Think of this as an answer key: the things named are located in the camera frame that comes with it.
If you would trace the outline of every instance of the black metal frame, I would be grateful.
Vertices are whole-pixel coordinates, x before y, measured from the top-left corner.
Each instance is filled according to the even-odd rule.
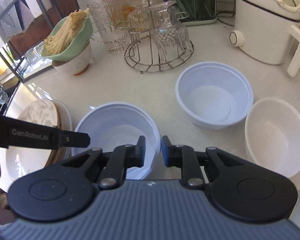
[[[1,20],[2,16],[3,16],[4,14],[6,14],[6,13],[9,11],[9,9],[10,9],[17,1],[19,1],[19,0],[13,0],[12,3],[10,3],[10,4],[3,10],[3,12],[0,14],[0,20]],[[45,9],[45,7],[44,7],[44,5],[43,5],[43,3],[42,3],[41,0],[36,0],[36,1],[37,1],[38,5],[39,5],[39,8],[40,8],[41,11],[42,11],[42,14],[43,14],[44,18],[46,19],[46,21],[48,22],[49,27],[50,27],[51,30],[52,30],[52,29],[54,28],[55,25],[53,24],[51,18],[50,18],[49,15],[47,14],[47,10]],[[50,0],[50,1],[51,1],[51,4],[52,4],[52,7],[56,9],[56,11],[57,11],[57,13],[58,13],[58,16],[59,16],[59,18],[60,18],[60,20],[61,20],[61,19],[62,19],[62,14],[61,14],[61,11],[60,11],[60,9],[59,9],[59,7],[58,7],[56,1],[55,1],[55,0]],[[14,47],[13,47],[13,45],[12,45],[11,42],[9,43],[9,47],[11,47],[11,48],[14,49]],[[10,59],[10,61],[12,62],[13,65],[11,65],[11,64],[7,61],[7,59],[4,57],[4,55],[2,55],[1,51],[0,51],[0,57],[1,57],[2,60],[5,62],[5,64],[7,65],[7,67],[12,71],[12,73],[13,73],[13,74],[14,74],[14,75],[15,75],[22,83],[25,83],[25,82],[29,81],[31,78],[34,78],[35,76],[38,76],[39,74],[41,74],[41,73],[43,73],[43,72],[45,72],[45,71],[47,71],[47,70],[49,70],[49,69],[52,68],[52,66],[47,66],[46,68],[44,68],[44,69],[42,69],[42,70],[40,70],[40,71],[37,71],[36,73],[30,75],[29,77],[23,78],[22,74],[21,74],[20,71],[19,71],[19,68],[20,68],[20,66],[21,66],[21,63],[22,63],[23,60],[25,59],[24,56],[23,56],[23,55],[19,55],[18,52],[17,52],[17,50],[15,49],[15,51],[17,52],[17,55],[18,55],[18,57],[19,57],[19,59],[20,59],[20,62],[18,63],[18,65],[16,65],[16,63],[14,62],[14,59],[11,58],[11,56],[10,56],[9,53],[6,51],[6,49],[5,49],[5,48],[3,48],[3,49],[4,49],[4,51],[5,51],[5,54],[8,56],[8,58]]]

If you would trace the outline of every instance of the white countertop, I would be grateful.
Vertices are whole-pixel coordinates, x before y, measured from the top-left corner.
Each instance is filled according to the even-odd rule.
[[[175,96],[175,82],[188,66],[201,61],[218,61],[241,71],[249,80],[254,101],[274,96],[292,104],[300,112],[300,70],[294,78],[288,76],[285,64],[272,66],[258,62],[233,47],[229,42],[232,28],[221,23],[189,27],[194,44],[193,56],[184,64],[162,73],[143,73],[129,67],[123,53],[111,55],[101,43],[91,42],[94,63],[80,76],[69,76],[55,69],[33,78],[18,88],[7,115],[18,114],[39,98],[64,102],[70,111],[75,128],[89,111],[89,106],[124,101],[146,110],[158,125],[161,136],[168,135],[172,144],[184,144],[204,151],[216,146],[246,159],[244,150],[244,122],[223,130],[204,130],[194,125],[179,107]],[[5,150],[0,151],[2,177],[0,188],[7,191],[11,179],[5,167]],[[166,168],[162,156],[150,179],[180,178],[178,168]],[[300,189],[300,172],[291,179]]]

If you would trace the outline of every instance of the white ceramic pot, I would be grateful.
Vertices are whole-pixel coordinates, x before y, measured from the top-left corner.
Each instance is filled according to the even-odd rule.
[[[243,0],[236,0],[234,31],[230,41],[250,57],[261,62],[282,64],[293,44],[292,21],[253,6]]]
[[[53,67],[63,73],[78,76],[82,74],[89,66],[91,58],[91,45],[90,43],[78,56],[70,61],[52,61]]]

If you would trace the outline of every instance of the white plastic bowl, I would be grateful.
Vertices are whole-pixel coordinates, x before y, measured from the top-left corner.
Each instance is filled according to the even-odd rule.
[[[300,114],[279,98],[256,102],[245,123],[250,161],[291,178],[300,171]]]
[[[249,81],[218,62],[200,62],[184,70],[176,83],[176,96],[194,124],[211,130],[242,121],[253,104]]]
[[[112,102],[98,106],[79,122],[76,132],[88,133],[91,143],[87,149],[100,147],[112,152],[124,144],[137,144],[140,135],[146,137],[146,156],[142,168],[127,170],[127,179],[144,179],[150,174],[160,153],[160,133],[152,117],[143,109],[125,102]],[[72,148],[75,156],[85,148]]]

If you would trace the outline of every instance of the stacked plate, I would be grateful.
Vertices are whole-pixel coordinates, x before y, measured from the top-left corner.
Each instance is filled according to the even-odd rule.
[[[57,100],[41,99],[30,104],[18,119],[46,126],[57,126],[62,130],[72,130],[71,117],[66,105]],[[6,151],[6,165],[13,181],[31,172],[40,170],[70,153],[68,148],[59,150],[12,147]]]

